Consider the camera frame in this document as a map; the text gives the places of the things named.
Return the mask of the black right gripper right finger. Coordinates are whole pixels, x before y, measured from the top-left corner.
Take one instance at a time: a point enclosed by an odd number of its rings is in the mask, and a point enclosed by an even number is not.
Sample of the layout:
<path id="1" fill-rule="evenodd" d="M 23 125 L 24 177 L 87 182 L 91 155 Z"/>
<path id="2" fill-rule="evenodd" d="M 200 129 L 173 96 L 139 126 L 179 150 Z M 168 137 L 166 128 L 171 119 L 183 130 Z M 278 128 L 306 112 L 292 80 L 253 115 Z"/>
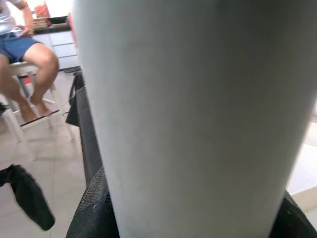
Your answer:
<path id="1" fill-rule="evenodd" d="M 317 238 L 317 231 L 287 191 L 274 221 L 271 238 Z"/>

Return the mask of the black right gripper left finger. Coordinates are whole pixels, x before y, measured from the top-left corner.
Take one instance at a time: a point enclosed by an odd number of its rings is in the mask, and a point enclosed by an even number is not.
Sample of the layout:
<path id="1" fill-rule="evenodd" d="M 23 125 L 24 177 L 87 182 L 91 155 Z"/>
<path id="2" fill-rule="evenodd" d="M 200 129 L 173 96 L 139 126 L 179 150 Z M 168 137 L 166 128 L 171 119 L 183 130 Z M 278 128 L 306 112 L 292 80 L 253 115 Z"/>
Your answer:
<path id="1" fill-rule="evenodd" d="M 66 238 L 119 238 L 103 167 L 86 187 Z"/>

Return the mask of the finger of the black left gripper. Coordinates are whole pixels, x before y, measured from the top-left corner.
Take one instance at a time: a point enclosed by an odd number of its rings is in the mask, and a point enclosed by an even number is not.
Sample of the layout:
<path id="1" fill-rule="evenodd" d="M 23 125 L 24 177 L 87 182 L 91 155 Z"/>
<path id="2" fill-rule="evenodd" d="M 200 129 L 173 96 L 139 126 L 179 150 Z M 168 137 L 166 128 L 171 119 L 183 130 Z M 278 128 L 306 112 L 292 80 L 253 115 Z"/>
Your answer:
<path id="1" fill-rule="evenodd" d="M 55 224 L 54 215 L 45 199 L 42 189 L 21 165 L 10 165 L 0 170 L 0 187 L 8 183 L 14 198 L 24 213 L 43 231 Z"/>

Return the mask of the white plastic table leg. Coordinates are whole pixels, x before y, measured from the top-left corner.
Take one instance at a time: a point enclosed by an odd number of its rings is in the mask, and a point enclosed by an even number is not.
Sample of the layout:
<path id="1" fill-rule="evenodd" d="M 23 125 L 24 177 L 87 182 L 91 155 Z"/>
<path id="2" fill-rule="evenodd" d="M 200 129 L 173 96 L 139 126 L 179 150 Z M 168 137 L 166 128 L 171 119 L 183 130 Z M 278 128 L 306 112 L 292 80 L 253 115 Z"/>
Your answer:
<path id="1" fill-rule="evenodd" d="M 120 238 L 269 238 L 317 99 L 317 0 L 74 0 Z"/>

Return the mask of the black tablecloth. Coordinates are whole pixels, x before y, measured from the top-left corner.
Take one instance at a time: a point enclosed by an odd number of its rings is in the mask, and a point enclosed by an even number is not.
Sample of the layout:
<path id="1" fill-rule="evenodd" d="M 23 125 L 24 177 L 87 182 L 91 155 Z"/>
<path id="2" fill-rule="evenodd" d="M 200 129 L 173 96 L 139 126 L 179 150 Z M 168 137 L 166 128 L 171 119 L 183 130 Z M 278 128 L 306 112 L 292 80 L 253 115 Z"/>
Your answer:
<path id="1" fill-rule="evenodd" d="M 66 122 L 79 127 L 80 141 L 84 163 L 86 184 L 102 166 L 102 159 L 95 134 L 95 127 L 91 115 L 83 74 L 78 71 L 73 74 L 74 79 L 69 93 L 70 109 Z"/>

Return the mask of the white wooden stool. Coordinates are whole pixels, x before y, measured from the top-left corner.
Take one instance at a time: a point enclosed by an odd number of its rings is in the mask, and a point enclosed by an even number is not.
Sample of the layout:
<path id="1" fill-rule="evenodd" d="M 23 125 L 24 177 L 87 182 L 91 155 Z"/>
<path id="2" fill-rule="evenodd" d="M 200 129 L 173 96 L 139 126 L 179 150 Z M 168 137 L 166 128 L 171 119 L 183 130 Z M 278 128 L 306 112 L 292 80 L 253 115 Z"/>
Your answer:
<path id="1" fill-rule="evenodd" d="M 28 63 L 28 62 L 18 62 L 18 63 L 13 63 L 10 65 L 10 72 L 12 74 L 12 77 L 15 77 L 16 79 L 18 79 L 17 77 L 19 75 L 26 74 L 29 77 L 29 79 L 31 80 L 32 86 L 35 86 L 35 73 L 37 71 L 38 71 L 38 68 L 35 65 Z M 69 132 L 70 138 L 74 139 L 74 135 L 73 135 L 73 132 L 71 130 L 70 125 L 66 123 L 66 113 L 65 113 L 63 105 L 61 103 L 61 99 L 60 99 L 58 90 L 57 90 L 54 83 L 50 88 L 50 93 L 53 97 L 53 100 L 48 100 L 48 99 L 44 98 L 44 101 L 49 102 L 51 104 L 55 104 L 58 110 L 48 117 L 41 117 L 35 121 L 32 121 L 30 123 L 26 123 L 25 125 L 19 124 L 19 122 L 14 114 L 15 112 L 10 108 L 9 100 L 5 96 L 0 94 L 0 103 L 3 103 L 4 106 L 6 107 L 6 110 L 3 113 L 3 115 L 6 119 L 6 121 L 8 122 L 8 126 L 11 129 L 11 131 L 13 132 L 13 135 L 16 137 L 17 141 L 22 142 L 26 146 L 27 149 L 29 149 L 29 145 L 28 145 L 28 140 L 26 139 L 26 137 L 24 135 L 23 129 L 27 125 L 36 124 L 37 122 L 40 122 L 41 120 L 42 121 L 47 120 L 48 122 L 50 122 L 51 117 L 55 116 L 55 115 L 60 116 L 60 118 L 64 122 L 65 128 Z"/>

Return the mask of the seated person blue shorts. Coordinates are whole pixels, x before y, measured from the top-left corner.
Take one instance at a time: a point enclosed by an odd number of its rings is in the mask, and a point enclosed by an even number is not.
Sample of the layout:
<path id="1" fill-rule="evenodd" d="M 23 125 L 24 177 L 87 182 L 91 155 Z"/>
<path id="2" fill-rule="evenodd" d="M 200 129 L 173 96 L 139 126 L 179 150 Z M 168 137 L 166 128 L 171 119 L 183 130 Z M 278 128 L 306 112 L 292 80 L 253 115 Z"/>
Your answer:
<path id="1" fill-rule="evenodd" d="M 0 93 L 18 104 L 25 122 L 37 118 L 32 105 L 43 117 L 51 114 L 43 97 L 59 72 L 56 55 L 46 45 L 34 40 L 33 35 L 34 22 L 27 2 L 0 0 Z M 34 91 L 29 100 L 22 96 L 19 85 L 12 78 L 10 71 L 10 64 L 22 61 L 38 68 Z"/>

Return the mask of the white kitchen cabinet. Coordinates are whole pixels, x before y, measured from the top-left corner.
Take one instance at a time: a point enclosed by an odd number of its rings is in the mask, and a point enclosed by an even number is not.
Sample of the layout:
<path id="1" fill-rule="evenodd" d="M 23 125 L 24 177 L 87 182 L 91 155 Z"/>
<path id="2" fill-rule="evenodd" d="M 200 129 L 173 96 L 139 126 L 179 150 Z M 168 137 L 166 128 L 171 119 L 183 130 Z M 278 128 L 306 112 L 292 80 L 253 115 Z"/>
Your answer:
<path id="1" fill-rule="evenodd" d="M 80 66 L 75 39 L 69 24 L 37 27 L 33 38 L 54 52 L 59 61 L 60 71 Z"/>

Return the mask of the woven mat stack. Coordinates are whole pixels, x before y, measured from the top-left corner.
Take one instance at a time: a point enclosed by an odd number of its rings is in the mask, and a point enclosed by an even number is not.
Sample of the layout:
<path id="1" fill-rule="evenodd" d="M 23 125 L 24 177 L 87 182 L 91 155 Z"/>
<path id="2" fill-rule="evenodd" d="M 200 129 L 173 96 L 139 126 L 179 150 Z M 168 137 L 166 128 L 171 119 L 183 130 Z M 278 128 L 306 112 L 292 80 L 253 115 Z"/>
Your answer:
<path id="1" fill-rule="evenodd" d="M 48 20 L 46 18 L 44 18 L 44 17 L 33 19 L 33 23 L 34 23 L 35 28 L 47 27 L 48 26 Z"/>

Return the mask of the black tray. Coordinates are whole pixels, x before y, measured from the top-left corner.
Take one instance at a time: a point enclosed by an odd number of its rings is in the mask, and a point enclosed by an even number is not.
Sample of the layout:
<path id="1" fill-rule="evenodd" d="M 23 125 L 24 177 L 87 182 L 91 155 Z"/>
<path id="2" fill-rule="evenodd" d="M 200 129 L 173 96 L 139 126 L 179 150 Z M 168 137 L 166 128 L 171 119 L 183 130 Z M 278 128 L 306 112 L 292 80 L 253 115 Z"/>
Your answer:
<path id="1" fill-rule="evenodd" d="M 67 22 L 68 16 L 49 17 L 47 18 L 48 25 L 64 24 Z"/>

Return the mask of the red bag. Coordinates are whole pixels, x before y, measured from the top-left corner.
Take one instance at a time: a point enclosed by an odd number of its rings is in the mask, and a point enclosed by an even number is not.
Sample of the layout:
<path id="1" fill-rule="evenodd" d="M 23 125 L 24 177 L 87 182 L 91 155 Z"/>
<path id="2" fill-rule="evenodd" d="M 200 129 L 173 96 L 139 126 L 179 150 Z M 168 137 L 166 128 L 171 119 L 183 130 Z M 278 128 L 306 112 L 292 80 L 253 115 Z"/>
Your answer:
<path id="1" fill-rule="evenodd" d="M 37 18 L 49 18 L 50 13 L 48 10 L 48 6 L 46 0 L 39 0 L 34 7 L 35 14 Z"/>

